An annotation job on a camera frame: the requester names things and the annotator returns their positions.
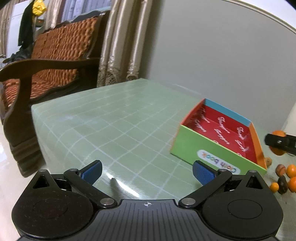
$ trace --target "wooden sofa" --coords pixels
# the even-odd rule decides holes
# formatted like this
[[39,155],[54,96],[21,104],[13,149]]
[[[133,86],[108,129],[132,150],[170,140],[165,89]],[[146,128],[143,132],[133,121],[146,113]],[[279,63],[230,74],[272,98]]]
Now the wooden sofa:
[[38,36],[31,59],[0,70],[0,117],[23,176],[43,160],[31,106],[96,87],[109,12],[93,11]]

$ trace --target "orange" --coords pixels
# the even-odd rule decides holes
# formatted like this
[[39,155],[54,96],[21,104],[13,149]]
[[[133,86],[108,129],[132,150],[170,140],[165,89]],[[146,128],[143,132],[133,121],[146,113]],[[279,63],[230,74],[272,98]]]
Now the orange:
[[[276,136],[280,136],[280,137],[285,137],[286,136],[286,133],[284,131],[281,131],[281,130],[277,130],[277,131],[274,131],[272,133],[273,135],[276,135]],[[275,148],[275,147],[269,147],[269,149],[276,155],[278,156],[281,156],[281,155],[284,155],[286,152],[283,151],[283,150],[280,150],[278,148]]]
[[289,185],[290,191],[295,192],[296,191],[296,177],[291,178],[288,185]]
[[273,193],[276,193],[279,190],[279,185],[278,183],[272,183],[269,188]]
[[291,164],[286,169],[286,174],[289,178],[296,177],[296,166]]

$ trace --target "tiled floor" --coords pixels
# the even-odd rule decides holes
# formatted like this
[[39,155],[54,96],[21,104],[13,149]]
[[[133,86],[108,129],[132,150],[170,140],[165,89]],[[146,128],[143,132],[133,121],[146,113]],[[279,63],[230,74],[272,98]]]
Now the tiled floor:
[[32,177],[21,176],[0,126],[0,241],[16,241],[20,237],[11,220],[11,211]]

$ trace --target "green grid cutting mat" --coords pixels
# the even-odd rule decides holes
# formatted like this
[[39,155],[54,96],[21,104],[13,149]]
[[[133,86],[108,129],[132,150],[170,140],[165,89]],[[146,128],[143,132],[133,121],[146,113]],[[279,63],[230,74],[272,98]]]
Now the green grid cutting mat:
[[[51,173],[82,168],[98,159],[103,174],[94,186],[116,200],[176,199],[201,187],[192,166],[169,153],[181,120],[202,98],[190,97],[149,80],[135,80],[79,92],[32,106],[38,141]],[[277,180],[276,156],[264,145],[267,132],[255,125],[265,156],[273,159],[264,176]],[[280,240],[295,240],[296,193],[276,193],[284,211]]]

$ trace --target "dark nut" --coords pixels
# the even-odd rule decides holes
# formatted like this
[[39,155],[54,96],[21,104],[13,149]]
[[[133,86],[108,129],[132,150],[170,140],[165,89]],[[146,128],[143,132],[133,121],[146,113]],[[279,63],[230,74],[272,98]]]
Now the dark nut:
[[278,177],[281,177],[286,173],[286,167],[283,164],[278,164],[276,167],[276,174]]
[[270,157],[265,157],[264,160],[266,162],[266,166],[270,167],[272,164],[272,159]]
[[278,179],[278,185],[279,185],[279,190],[278,193],[279,194],[284,194],[288,191],[288,183],[286,181],[285,176],[280,176]]

